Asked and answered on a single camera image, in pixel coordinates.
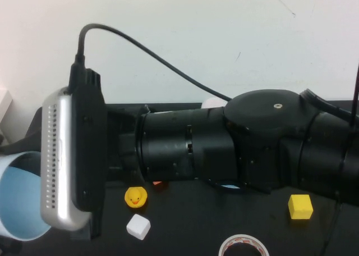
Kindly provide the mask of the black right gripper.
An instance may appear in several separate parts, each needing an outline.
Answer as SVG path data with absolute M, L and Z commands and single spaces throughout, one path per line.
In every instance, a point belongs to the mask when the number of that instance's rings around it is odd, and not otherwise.
M 142 183 L 137 151 L 138 116 L 114 107 L 108 108 L 107 116 L 107 180 Z

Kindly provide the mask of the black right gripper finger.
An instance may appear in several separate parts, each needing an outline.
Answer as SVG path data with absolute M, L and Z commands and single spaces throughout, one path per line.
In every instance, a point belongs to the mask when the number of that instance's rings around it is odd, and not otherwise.
M 36 131 L 15 143 L 1 147 L 1 155 L 11 155 L 22 152 L 41 151 L 41 131 Z
M 40 154 L 23 154 L 12 162 L 12 167 L 33 173 L 40 177 Z

